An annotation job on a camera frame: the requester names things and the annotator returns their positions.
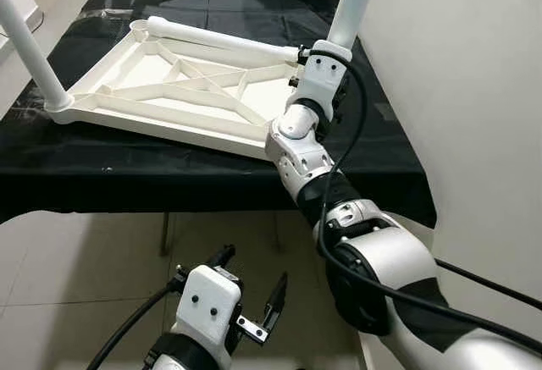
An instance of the white pipe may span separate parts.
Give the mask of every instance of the white pipe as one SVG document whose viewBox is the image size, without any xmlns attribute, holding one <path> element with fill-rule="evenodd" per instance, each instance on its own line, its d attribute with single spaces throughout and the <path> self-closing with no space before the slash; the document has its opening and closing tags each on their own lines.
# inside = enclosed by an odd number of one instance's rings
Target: white pipe
<svg viewBox="0 0 542 370">
<path fill-rule="evenodd" d="M 292 63 L 297 62 L 297 53 L 299 50 L 295 47 L 272 46 L 271 44 L 247 40 L 246 38 L 229 36 L 227 34 L 199 29 L 189 25 L 172 23 L 162 17 L 156 16 L 149 17 L 147 26 L 149 33 L 152 36 L 174 38 L 176 40 L 195 42 L 196 44 L 205 46 L 250 52 L 254 55 L 268 55 Z"/>
<path fill-rule="evenodd" d="M 340 0 L 328 34 L 331 41 L 351 49 L 362 23 L 369 0 Z"/>
<path fill-rule="evenodd" d="M 43 92 L 46 110 L 57 112 L 68 107 L 74 98 L 60 84 L 12 0 L 0 0 L 0 24 Z"/>
</svg>

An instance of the black plastic sheet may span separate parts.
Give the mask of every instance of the black plastic sheet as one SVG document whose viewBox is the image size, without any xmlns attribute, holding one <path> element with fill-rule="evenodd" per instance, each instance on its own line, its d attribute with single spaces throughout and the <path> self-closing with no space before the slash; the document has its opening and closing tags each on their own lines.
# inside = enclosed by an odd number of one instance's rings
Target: black plastic sheet
<svg viewBox="0 0 542 370">
<path fill-rule="evenodd" d="M 160 15 L 186 25 L 277 45 L 325 38 L 338 0 L 88 0 L 49 60 L 72 86 L 129 31 Z M 368 123 L 343 171 L 363 197 L 434 226 L 425 173 L 359 41 L 353 63 L 366 81 Z M 359 115 L 357 90 L 340 106 L 326 147 L 337 157 Z M 31 82 L 0 122 L 0 213 L 150 212 L 295 207 L 271 163 L 76 122 L 55 124 Z"/>
</svg>

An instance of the white tray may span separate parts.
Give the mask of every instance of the white tray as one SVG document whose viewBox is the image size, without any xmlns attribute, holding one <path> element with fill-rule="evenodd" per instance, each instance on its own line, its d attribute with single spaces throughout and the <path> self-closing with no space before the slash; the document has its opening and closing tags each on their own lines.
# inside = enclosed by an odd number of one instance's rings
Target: white tray
<svg viewBox="0 0 542 370">
<path fill-rule="evenodd" d="M 51 113 L 267 159 L 268 124 L 285 110 L 300 68 L 276 57 L 150 35 L 146 20 L 69 89 Z"/>
</svg>

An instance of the floor tile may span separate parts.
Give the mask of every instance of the floor tile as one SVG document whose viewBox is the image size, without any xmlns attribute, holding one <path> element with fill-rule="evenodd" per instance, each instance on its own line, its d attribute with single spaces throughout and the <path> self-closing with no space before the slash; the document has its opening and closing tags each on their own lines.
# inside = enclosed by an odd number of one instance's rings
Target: floor tile
<svg viewBox="0 0 542 370">
<path fill-rule="evenodd" d="M 299 217 L 282 213 L 197 213 L 177 234 L 173 262 L 190 266 L 205 262 L 224 244 L 235 244 L 237 255 L 227 267 L 242 278 L 243 314 L 263 317 L 264 304 L 283 271 L 289 274 L 286 305 L 269 342 L 261 348 L 241 342 L 234 369 L 345 369 L 359 367 L 355 332 L 335 311 L 327 283 L 318 279 L 310 228 Z M 281 229 L 288 219 L 292 225 Z M 171 324 L 177 301 L 167 301 L 165 322 Z"/>
<path fill-rule="evenodd" d="M 0 321 L 2 368 L 84 369 L 113 331 L 143 302 L 8 306 Z M 159 302 L 119 342 L 104 370 L 133 370 L 161 332 Z"/>
<path fill-rule="evenodd" d="M 32 212 L 12 218 L 0 225 L 0 306 L 8 302 L 20 264 L 45 212 Z"/>
<path fill-rule="evenodd" d="M 161 213 L 51 215 L 32 228 L 8 305 L 144 298 L 164 286 Z"/>
</svg>

